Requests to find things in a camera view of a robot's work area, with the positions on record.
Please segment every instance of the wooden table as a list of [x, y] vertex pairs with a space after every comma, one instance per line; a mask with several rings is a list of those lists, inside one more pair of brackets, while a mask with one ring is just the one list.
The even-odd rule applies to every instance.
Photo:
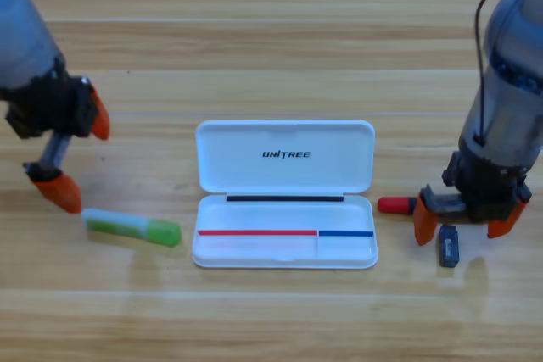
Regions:
[[[35, 0], [73, 74], [110, 111], [109, 142], [72, 143], [84, 206], [182, 224], [166, 249], [87, 235], [28, 182], [45, 139], [0, 127], [0, 360], [510, 361], [543, 358], [543, 168], [506, 237], [459, 226], [441, 269], [409, 220], [375, 209], [364, 271], [204, 270], [191, 260], [195, 126], [358, 118], [377, 132], [365, 195], [440, 175], [478, 86], [479, 0]], [[489, 0], [484, 21], [497, 0]]]

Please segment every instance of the red cap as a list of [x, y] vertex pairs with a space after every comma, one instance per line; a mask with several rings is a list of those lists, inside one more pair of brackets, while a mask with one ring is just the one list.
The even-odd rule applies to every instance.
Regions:
[[412, 197], [382, 197], [377, 202], [379, 212], [384, 214], [412, 215], [417, 200]]

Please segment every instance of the blue stripe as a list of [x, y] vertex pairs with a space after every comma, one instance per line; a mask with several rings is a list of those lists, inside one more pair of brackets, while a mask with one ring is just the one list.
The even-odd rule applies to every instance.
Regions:
[[319, 237], [373, 237], [371, 231], [319, 231]]

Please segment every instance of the black stripe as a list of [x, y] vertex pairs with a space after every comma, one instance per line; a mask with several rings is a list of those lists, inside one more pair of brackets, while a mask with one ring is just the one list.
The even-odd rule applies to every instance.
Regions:
[[317, 201], [343, 202], [342, 196], [304, 196], [304, 195], [227, 195], [227, 201]]

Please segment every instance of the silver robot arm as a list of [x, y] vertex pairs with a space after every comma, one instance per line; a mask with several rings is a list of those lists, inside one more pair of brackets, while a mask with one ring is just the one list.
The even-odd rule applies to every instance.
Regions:
[[481, 87], [442, 175], [459, 193], [421, 190], [414, 209], [419, 245], [432, 239], [438, 220], [487, 223], [489, 237], [505, 235], [531, 198], [524, 181], [543, 145], [543, 0], [501, 0], [484, 50]]
[[21, 139], [53, 135], [40, 159], [24, 163], [42, 195], [70, 213], [81, 212], [81, 193], [59, 168], [73, 136], [109, 137], [109, 116], [87, 78], [71, 76], [31, 0], [0, 0], [0, 100]]

